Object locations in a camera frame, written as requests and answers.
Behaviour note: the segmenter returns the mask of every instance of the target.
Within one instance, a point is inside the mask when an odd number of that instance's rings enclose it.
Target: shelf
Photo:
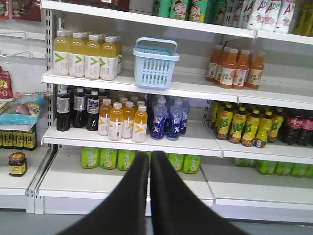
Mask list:
[[[312,179],[265,176],[229,159],[206,158],[201,167],[223,217],[312,223]]]
[[[234,35],[245,38],[255,38],[256,32],[254,30],[231,28],[220,25],[195,23],[190,21],[180,21],[175,19],[168,19],[163,17],[149,16],[131,12],[115,11],[91,6],[75,5],[64,2],[43,0],[41,1],[41,8],[61,11],[61,12],[72,12],[77,14],[99,16],[112,19],[120,19],[125,21],[139,22],[145,24],[162,25],[166,27],[175,27],[182,29],[190,29],[203,32],[220,33],[227,35]]]

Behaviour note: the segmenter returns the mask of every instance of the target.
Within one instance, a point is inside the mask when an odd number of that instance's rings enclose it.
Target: blue plastic basket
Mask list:
[[[175,49],[163,47],[151,47],[138,45],[140,41],[151,41],[174,44]],[[179,55],[176,53],[177,43],[172,40],[156,38],[138,38],[133,49],[135,56],[134,76],[139,87],[167,89],[171,85],[176,61]]]

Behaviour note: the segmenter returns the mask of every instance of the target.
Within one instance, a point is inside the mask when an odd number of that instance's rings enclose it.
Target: bottle row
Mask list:
[[[307,177],[313,178],[313,165],[301,163],[274,162],[267,160],[254,160],[245,158],[234,158],[233,162],[237,166],[255,167],[260,174],[271,175],[275,173],[279,176]]]
[[[260,51],[253,61],[254,50],[241,50],[216,45],[206,76],[222,88],[242,90],[244,86],[258,89],[264,70],[265,53]]]
[[[122,54],[120,36],[57,31],[53,42],[53,72],[113,80],[121,73]]]

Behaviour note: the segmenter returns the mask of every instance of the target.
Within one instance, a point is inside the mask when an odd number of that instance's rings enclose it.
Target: yellow juice bottle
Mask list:
[[[69,75],[72,77],[84,76],[85,43],[81,33],[73,33],[73,40],[69,48]]]
[[[105,37],[105,42],[101,47],[100,58],[100,78],[103,80],[113,80],[115,75],[116,47],[113,37]]]
[[[69,39],[66,32],[57,31],[53,41],[53,72],[56,75],[68,75]]]

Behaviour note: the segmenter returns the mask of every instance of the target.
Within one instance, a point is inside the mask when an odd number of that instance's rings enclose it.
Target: plastic bottle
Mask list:
[[[216,76],[218,62],[219,62],[220,57],[222,56],[222,52],[223,52],[223,46],[216,45],[215,51],[213,55],[211,56],[209,69],[206,75],[207,81],[214,82],[214,77]]]
[[[283,109],[277,108],[272,118],[272,127],[268,132],[268,142],[274,143],[277,140],[278,131],[283,124],[284,117],[282,114]]]
[[[86,95],[84,88],[78,87],[74,95],[74,118],[73,127],[81,128],[86,125]]]
[[[132,140],[136,143],[142,143],[146,140],[148,122],[148,114],[146,110],[146,106],[139,105],[138,111],[135,114]]]
[[[103,80],[113,80],[115,75],[116,47],[113,37],[105,37],[105,42],[101,47],[100,58],[100,78]]]
[[[239,111],[234,114],[231,130],[228,136],[228,140],[232,143],[240,143],[241,141],[241,133],[246,123],[245,110],[246,108],[241,106]]]
[[[57,130],[69,130],[69,93],[65,89],[61,89],[57,96]]]
[[[220,83],[219,83],[220,87],[228,88],[228,89],[232,87],[233,80],[236,74],[237,53],[238,53],[237,49],[231,48],[229,50],[229,54],[228,54],[227,60],[224,63],[223,72],[222,72],[222,76],[221,76]]]
[[[247,87],[254,89],[259,88],[264,69],[264,56],[265,52],[260,51],[256,57],[256,60],[252,63],[249,78],[246,82]]]
[[[66,32],[57,30],[53,41],[53,72],[68,75],[69,39]]]
[[[110,111],[112,109],[111,100],[103,99],[100,106],[98,134],[101,136],[107,136],[109,133]]]
[[[98,41],[98,36],[89,35],[85,49],[85,78],[92,80],[100,77],[101,47]]]
[[[97,131],[99,122],[99,107],[100,99],[98,97],[98,91],[91,91],[91,96],[87,100],[87,130]]]
[[[68,69],[72,77],[84,76],[85,42],[81,33],[73,33],[73,40],[70,43]]]
[[[242,90],[244,88],[246,74],[248,73],[249,64],[249,51],[242,50],[239,56],[239,60],[237,62],[235,78],[233,81],[232,88],[237,90]]]
[[[159,98],[157,100],[157,105],[154,107],[153,113],[153,123],[151,130],[151,138],[158,141],[164,137],[164,125],[167,115],[167,108],[165,106],[165,98]]]

